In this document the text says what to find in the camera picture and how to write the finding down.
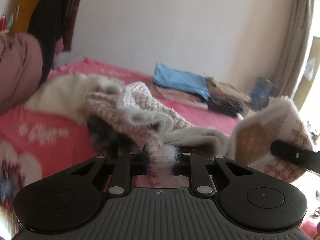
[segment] silver screw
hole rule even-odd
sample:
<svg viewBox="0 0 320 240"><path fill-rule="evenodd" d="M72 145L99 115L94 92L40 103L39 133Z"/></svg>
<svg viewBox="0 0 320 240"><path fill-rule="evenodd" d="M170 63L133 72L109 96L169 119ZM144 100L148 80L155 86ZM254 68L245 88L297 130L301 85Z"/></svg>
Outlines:
<svg viewBox="0 0 320 240"><path fill-rule="evenodd" d="M121 194L124 192L124 188L123 187L119 187L119 186L113 186L111 188L109 188L109 193L111 194Z"/></svg>
<svg viewBox="0 0 320 240"><path fill-rule="evenodd" d="M209 186L200 186L197 188L197 191L201 194L209 194L213 191L213 189Z"/></svg>

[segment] black fabric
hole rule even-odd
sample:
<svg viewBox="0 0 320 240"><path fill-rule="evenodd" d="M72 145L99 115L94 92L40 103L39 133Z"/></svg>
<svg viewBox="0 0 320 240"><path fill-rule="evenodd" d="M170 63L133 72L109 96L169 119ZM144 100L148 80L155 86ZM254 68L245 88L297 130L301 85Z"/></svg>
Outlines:
<svg viewBox="0 0 320 240"><path fill-rule="evenodd" d="M35 36L42 52L41 85L52 68L56 42L61 38L61 5L58 0L40 0L33 11L28 33Z"/></svg>
<svg viewBox="0 0 320 240"><path fill-rule="evenodd" d="M237 113L242 114L243 107L240 102L232 101L230 99L221 99L211 96L207 102L209 110L215 111L231 117L237 117Z"/></svg>

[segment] beige folded garment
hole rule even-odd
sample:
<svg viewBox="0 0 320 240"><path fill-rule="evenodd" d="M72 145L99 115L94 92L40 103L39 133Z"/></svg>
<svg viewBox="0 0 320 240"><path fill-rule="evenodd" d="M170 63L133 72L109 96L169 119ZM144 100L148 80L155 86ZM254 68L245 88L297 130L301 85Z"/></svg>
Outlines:
<svg viewBox="0 0 320 240"><path fill-rule="evenodd" d="M218 82L213 77L206 77L208 91L210 95L225 95L231 96L244 102L251 102L250 96L241 88L234 85Z"/></svg>

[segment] curtain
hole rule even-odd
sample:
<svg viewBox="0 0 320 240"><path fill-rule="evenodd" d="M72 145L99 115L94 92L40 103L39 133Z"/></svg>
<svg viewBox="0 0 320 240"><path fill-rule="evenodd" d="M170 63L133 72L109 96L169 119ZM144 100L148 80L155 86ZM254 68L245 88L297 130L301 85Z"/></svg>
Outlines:
<svg viewBox="0 0 320 240"><path fill-rule="evenodd" d="M272 79L279 87L279 95L292 98L300 82L313 8L314 0L293 0L287 38Z"/></svg>

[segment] person's leg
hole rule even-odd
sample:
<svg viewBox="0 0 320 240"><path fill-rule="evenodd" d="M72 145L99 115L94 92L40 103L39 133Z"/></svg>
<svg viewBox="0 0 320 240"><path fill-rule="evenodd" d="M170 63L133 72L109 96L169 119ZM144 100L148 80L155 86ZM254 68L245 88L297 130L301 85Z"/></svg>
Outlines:
<svg viewBox="0 0 320 240"><path fill-rule="evenodd" d="M61 5L58 0L40 0L31 16L28 33L35 36L42 51L41 85L52 68L56 42L61 38Z"/></svg>

